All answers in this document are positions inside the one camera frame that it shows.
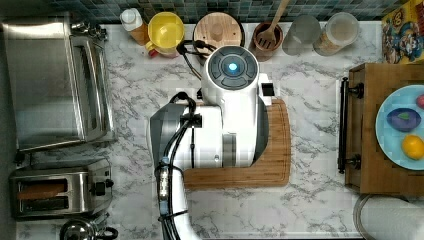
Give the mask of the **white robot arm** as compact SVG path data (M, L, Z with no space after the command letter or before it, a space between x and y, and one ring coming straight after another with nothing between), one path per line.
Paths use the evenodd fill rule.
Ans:
M264 152L271 102L260 85L266 81L248 49L222 46L204 63L201 105L181 91L150 117L147 143L164 240L201 240L189 219L185 170L247 168Z

